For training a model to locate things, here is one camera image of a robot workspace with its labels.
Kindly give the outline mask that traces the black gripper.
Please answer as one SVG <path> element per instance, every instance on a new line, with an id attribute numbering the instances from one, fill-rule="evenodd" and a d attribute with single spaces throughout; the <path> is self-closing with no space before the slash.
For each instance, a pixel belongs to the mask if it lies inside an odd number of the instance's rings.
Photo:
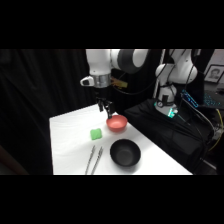
<path id="1" fill-rule="evenodd" d="M 103 111 L 103 103 L 111 101 L 111 87 L 95 88 L 94 89 L 96 101 L 100 112 Z M 107 108 L 108 119 L 111 119 L 114 114 L 114 104 L 111 103 Z"/>

